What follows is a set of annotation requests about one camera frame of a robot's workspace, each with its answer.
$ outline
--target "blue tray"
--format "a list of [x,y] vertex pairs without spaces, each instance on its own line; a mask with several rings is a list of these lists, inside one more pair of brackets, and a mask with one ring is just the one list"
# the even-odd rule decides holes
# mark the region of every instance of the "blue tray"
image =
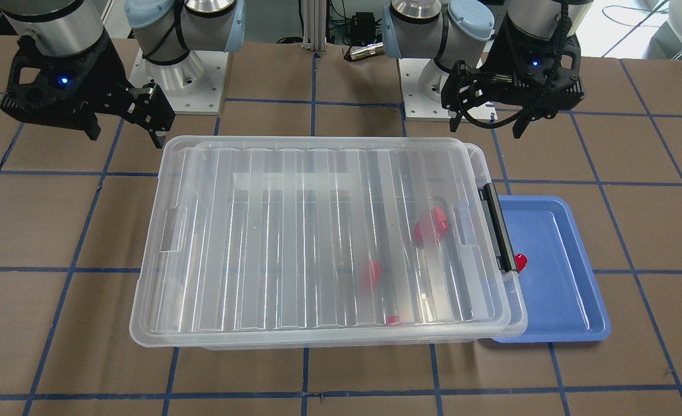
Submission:
[[528,327],[502,343],[604,340],[610,319],[567,203],[552,196],[500,196],[515,253],[528,265],[520,288]]

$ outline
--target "white mounting plate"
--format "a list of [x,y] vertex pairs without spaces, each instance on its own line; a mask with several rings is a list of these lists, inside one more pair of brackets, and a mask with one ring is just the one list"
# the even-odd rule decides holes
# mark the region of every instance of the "white mounting plate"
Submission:
[[[441,107],[441,103],[434,102],[420,91],[418,79],[430,59],[404,58],[397,61],[402,98],[405,102],[405,118],[410,121],[449,121],[451,116]],[[469,113],[481,121],[491,121],[493,117],[497,120],[497,111],[494,110],[494,104],[491,102],[472,108]]]
[[[203,61],[208,78],[204,79],[200,88],[191,94],[167,95],[166,97],[177,114],[216,116],[220,113],[220,103],[222,103],[225,74],[228,71],[228,53],[198,50],[196,54]],[[141,87],[151,81],[151,74],[146,73],[144,62],[143,52],[139,49],[129,78],[130,83],[135,87]]]

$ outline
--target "transparent lid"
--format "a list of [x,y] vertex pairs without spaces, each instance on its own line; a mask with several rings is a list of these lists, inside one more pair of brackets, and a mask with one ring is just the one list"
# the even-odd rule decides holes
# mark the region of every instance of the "transparent lid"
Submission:
[[525,310],[510,312],[517,276],[497,266],[475,150],[455,139],[170,140],[132,337],[238,350],[518,335]]

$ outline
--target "black latch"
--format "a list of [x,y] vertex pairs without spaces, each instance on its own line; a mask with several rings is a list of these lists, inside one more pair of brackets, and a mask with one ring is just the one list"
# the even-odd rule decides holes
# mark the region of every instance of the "black latch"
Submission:
[[516,269],[515,255],[513,254],[513,247],[510,245],[510,236],[505,226],[505,218],[502,216],[502,207],[500,206],[500,198],[497,196],[497,190],[494,184],[490,182],[479,189],[479,194],[490,236],[492,240],[497,242],[494,247],[497,266],[503,273],[511,272]]

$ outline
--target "red cap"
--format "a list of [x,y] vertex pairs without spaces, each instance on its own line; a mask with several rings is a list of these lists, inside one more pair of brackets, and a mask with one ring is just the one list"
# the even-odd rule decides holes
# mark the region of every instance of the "red cap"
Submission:
[[370,260],[369,264],[362,270],[359,276],[359,284],[366,290],[374,289],[379,282],[379,277],[382,274],[382,264],[378,261]]
[[526,264],[528,264],[528,258],[526,258],[525,255],[522,255],[521,253],[515,255],[515,268],[517,269],[518,273],[526,268]]
[[400,324],[400,317],[395,316],[394,314],[391,316],[388,316],[386,319],[386,326],[395,326]]
[[[436,242],[440,242],[443,239],[444,234],[449,232],[449,219],[444,213],[444,209],[440,206],[436,206],[431,210],[431,218],[433,218],[433,225],[435,226],[435,237]],[[412,230],[412,238],[417,242],[423,242],[423,232],[420,229],[420,221],[415,224],[415,229]]]

